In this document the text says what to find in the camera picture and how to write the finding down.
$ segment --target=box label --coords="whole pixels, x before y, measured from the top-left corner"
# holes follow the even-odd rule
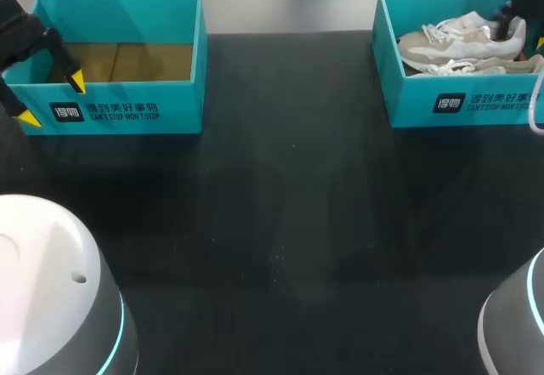
[[[436,98],[433,113],[458,113],[465,101],[465,93],[442,93]]]
[[[84,122],[82,111],[75,101],[49,103],[57,122]]]
[[[85,105],[94,121],[158,120],[161,115],[156,103],[98,103]]]
[[[529,93],[474,94],[467,111],[521,111],[529,109]]]

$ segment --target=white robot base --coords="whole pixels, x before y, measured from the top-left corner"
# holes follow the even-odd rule
[[[134,375],[136,327],[89,230],[33,196],[0,196],[0,215],[0,375]]]

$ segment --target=shoe box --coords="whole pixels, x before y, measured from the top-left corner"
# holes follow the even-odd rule
[[[527,124],[537,74],[414,77],[397,48],[399,37],[423,25],[471,11],[492,20],[507,1],[377,0],[372,49],[392,127]],[[544,105],[537,105],[535,119],[544,122]]]
[[[29,135],[198,134],[207,73],[201,0],[36,0],[80,63],[77,94],[48,51],[4,79],[42,124]]]

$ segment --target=printed logo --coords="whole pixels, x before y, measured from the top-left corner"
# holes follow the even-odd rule
[[[467,95],[464,93],[442,93],[436,98],[433,113],[458,113]]]
[[[57,122],[84,122],[82,111],[76,102],[49,103]]]

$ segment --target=black table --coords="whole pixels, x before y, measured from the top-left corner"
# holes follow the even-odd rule
[[[544,139],[393,130],[365,31],[210,36],[199,137],[0,129],[1,192],[94,233],[142,375],[484,374],[479,309],[544,242]]]

